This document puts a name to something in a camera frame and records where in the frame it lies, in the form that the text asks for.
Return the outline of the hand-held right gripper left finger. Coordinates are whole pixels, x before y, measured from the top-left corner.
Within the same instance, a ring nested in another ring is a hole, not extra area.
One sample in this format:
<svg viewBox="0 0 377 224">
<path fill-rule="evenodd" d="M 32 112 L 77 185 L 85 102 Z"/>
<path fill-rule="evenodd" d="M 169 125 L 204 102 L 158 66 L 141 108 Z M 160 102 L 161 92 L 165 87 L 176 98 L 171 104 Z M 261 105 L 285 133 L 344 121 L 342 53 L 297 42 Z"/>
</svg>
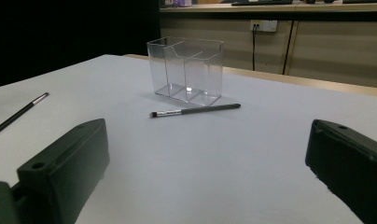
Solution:
<svg viewBox="0 0 377 224">
<path fill-rule="evenodd" d="M 109 164 L 103 119 L 77 125 L 18 168 L 25 224 L 75 224 Z"/>
</svg>

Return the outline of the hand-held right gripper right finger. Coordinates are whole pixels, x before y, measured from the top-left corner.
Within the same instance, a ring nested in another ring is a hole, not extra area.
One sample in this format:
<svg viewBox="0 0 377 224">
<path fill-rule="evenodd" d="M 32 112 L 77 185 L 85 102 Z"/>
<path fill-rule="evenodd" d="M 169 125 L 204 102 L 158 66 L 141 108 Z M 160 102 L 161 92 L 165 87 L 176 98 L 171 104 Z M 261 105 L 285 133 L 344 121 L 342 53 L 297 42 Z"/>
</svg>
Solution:
<svg viewBox="0 0 377 224">
<path fill-rule="evenodd" d="M 316 119 L 305 164 L 364 224 L 377 224 L 377 142 L 355 130 Z"/>
</svg>

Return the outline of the thin black makeup brush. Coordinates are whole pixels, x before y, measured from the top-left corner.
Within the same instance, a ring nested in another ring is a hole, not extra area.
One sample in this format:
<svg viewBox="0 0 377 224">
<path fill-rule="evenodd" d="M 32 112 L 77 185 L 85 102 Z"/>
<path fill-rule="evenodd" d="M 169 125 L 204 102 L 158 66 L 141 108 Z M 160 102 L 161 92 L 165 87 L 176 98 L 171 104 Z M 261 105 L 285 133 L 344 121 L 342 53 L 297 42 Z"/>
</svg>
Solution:
<svg viewBox="0 0 377 224">
<path fill-rule="evenodd" d="M 34 107 L 36 104 L 44 100 L 49 96 L 48 92 L 43 93 L 42 95 L 38 96 L 35 98 L 33 101 L 31 101 L 28 105 L 24 106 L 21 108 L 18 112 L 10 116 L 8 119 L 3 121 L 0 124 L 0 132 L 2 132 L 7 126 L 9 126 L 11 123 L 13 123 L 15 120 L 17 120 L 19 117 L 21 117 L 23 114 L 28 112 L 32 107 Z"/>
</svg>

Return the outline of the clear acrylic organizer box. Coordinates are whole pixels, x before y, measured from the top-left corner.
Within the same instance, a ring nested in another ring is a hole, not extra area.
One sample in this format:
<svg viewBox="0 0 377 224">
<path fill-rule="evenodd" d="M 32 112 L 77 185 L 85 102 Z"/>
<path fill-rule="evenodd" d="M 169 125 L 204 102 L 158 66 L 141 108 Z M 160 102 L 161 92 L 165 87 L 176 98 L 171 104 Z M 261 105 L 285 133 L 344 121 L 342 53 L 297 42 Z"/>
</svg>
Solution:
<svg viewBox="0 0 377 224">
<path fill-rule="evenodd" d="M 154 92 L 194 105 L 222 94 L 222 41 L 163 37 L 147 43 Z"/>
</svg>

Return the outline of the wooden desk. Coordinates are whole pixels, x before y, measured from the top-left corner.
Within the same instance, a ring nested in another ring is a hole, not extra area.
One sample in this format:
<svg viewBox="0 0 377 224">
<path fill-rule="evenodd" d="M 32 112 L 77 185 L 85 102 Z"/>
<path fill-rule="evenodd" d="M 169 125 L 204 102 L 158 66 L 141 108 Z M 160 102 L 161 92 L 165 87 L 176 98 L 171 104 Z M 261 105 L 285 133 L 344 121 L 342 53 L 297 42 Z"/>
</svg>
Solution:
<svg viewBox="0 0 377 224">
<path fill-rule="evenodd" d="M 344 4 L 294 0 L 291 5 L 232 6 L 205 4 L 192 7 L 161 8 L 162 18 L 209 20 L 276 20 L 276 21 L 377 21 L 377 3 Z"/>
</svg>

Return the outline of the black keyboard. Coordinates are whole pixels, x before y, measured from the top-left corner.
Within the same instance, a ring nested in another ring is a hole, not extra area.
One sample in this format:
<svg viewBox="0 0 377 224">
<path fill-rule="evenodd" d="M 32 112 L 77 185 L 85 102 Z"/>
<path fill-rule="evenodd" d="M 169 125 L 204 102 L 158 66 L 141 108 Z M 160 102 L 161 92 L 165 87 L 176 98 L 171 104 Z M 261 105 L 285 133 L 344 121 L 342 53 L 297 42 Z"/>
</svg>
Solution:
<svg viewBox="0 0 377 224">
<path fill-rule="evenodd" d="M 293 0 L 238 0 L 231 3 L 234 7 L 240 6 L 275 6 L 275 5 L 291 5 Z"/>
</svg>

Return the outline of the white wall socket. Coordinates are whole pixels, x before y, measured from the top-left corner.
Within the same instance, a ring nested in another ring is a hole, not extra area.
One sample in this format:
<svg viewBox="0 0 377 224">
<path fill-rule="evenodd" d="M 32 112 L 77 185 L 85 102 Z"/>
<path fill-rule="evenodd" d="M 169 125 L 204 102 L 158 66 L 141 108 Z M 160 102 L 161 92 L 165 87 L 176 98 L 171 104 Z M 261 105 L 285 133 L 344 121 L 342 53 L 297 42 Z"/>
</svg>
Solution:
<svg viewBox="0 0 377 224">
<path fill-rule="evenodd" d="M 251 31 L 274 33 L 277 29 L 277 21 L 251 20 L 249 28 Z"/>
</svg>

